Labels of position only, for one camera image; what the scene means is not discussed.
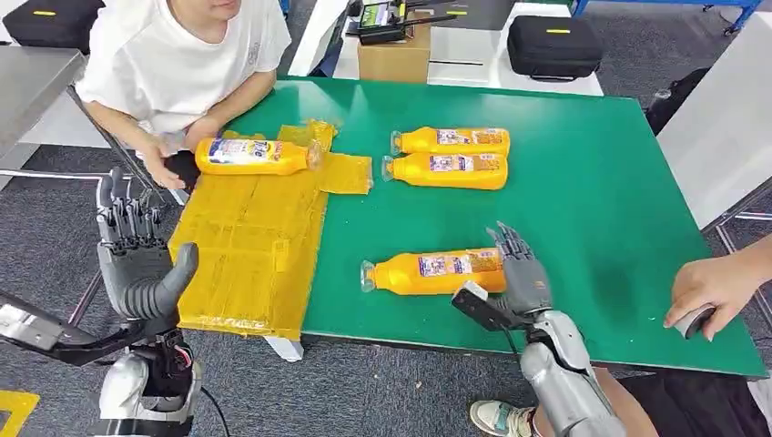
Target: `gray carpet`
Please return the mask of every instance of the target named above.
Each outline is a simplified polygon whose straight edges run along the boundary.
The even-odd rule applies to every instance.
[[[313,0],[295,0],[289,16],[295,44]],[[716,11],[698,6],[592,3],[586,18],[603,38],[607,58],[599,78],[608,95],[649,96],[689,71],[710,65],[730,38]],[[282,62],[286,71],[290,56]],[[105,171],[115,159],[106,150],[41,147],[31,169]],[[96,271],[93,185],[14,179],[0,191],[0,290],[66,318]],[[165,221],[170,233],[178,211]],[[745,245],[772,226],[737,222]],[[708,238],[721,254],[715,235]],[[767,332],[750,308],[743,316],[755,337]],[[114,327],[103,292],[83,321],[93,333]],[[281,361],[261,339],[186,332],[234,436],[479,436],[466,418],[476,399],[533,403],[512,359],[412,351],[329,340],[307,344],[306,358]],[[772,365],[768,341],[761,346]],[[97,417],[104,369],[75,368],[0,344],[0,388],[41,395],[23,436],[80,436]],[[196,436],[223,435],[214,409],[201,399]]]

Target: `green table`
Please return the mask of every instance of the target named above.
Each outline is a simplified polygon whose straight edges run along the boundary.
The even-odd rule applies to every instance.
[[[739,320],[712,344],[662,328],[678,268],[710,252],[634,100],[292,78],[231,127],[270,136],[312,117],[339,126],[333,150],[372,156],[376,181],[367,197],[330,196],[303,332],[508,351],[449,296],[362,293],[359,278],[363,259],[490,246],[485,227],[501,220],[531,244],[594,361],[766,376]],[[506,187],[383,182],[390,132],[421,126],[509,129]]]

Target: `robotic arm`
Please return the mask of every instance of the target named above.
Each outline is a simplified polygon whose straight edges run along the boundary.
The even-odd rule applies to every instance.
[[[82,366],[125,350],[107,372],[97,436],[186,436],[201,390],[201,370],[178,328],[177,304],[198,267],[198,247],[180,248],[172,265],[159,234],[158,208],[127,198],[118,168],[96,191],[96,251],[121,327],[95,339],[10,296],[0,295],[0,335],[15,345]]]
[[[490,298],[468,281],[452,304],[487,330],[525,330],[520,356],[523,375],[533,386],[555,435],[618,437],[625,428],[598,384],[582,334],[566,314],[552,308],[542,263],[514,229],[499,223],[488,229],[502,257],[507,288]]]

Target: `white sneaker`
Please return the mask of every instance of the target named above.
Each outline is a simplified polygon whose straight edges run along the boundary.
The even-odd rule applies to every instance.
[[[496,437],[533,437],[531,419],[535,410],[499,401],[477,401],[469,408],[469,417],[477,428]]]

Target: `yellow bottle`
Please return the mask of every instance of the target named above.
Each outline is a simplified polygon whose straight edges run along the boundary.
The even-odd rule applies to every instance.
[[[361,265],[362,291],[390,290],[400,295],[453,294],[473,280],[490,292],[506,288],[497,248],[436,253],[402,253],[386,262]]]
[[[404,158],[383,157],[381,173],[385,181],[400,179],[425,187],[499,189],[506,183],[507,158],[498,153],[413,153]]]
[[[287,141],[206,138],[196,148],[196,164],[211,175],[291,175],[320,162],[320,143],[301,147]]]
[[[509,132],[498,127],[476,129],[433,129],[391,132],[391,154],[400,153],[509,153]]]

